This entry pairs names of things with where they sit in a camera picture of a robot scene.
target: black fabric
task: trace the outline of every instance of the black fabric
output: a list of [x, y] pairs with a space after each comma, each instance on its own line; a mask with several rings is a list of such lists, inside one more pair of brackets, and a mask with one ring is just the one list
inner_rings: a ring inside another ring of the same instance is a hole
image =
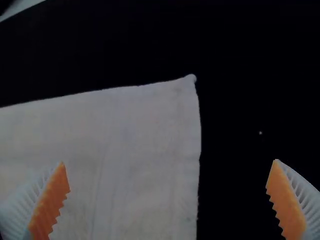
[[284, 239], [265, 194], [272, 160], [320, 188], [318, 12], [293, 3], [46, 0], [0, 23], [0, 105], [193, 73], [197, 238]]

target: black background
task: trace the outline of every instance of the black background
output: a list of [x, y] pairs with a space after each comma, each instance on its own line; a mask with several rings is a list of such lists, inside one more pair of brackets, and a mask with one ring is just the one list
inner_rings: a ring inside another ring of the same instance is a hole
[[198, 239], [284, 239], [265, 190], [273, 159], [320, 187], [319, 13], [292, 1], [46, 0], [0, 23], [0, 106], [193, 73]]

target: white cloth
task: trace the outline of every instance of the white cloth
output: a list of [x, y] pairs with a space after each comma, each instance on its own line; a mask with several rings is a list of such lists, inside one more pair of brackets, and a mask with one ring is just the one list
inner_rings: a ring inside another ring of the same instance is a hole
[[14, 0], [14, 2], [0, 15], [0, 22], [16, 15], [34, 5], [37, 5], [45, 0]]
[[71, 192], [52, 240], [195, 240], [201, 125], [194, 75], [0, 109], [0, 200], [45, 166]]

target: black surface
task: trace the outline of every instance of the black surface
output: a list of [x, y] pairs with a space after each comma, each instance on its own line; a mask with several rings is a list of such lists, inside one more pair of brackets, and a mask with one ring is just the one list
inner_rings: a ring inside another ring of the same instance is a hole
[[198, 239], [284, 239], [265, 194], [272, 160], [320, 188], [318, 13], [311, 4], [47, 0], [0, 23], [0, 105], [193, 73]]

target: towel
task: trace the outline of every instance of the towel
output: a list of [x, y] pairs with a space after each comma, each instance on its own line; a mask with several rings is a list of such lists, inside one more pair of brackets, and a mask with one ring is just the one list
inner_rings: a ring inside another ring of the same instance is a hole
[[0, 201], [65, 163], [52, 240], [195, 240], [201, 125], [196, 77], [0, 109]]

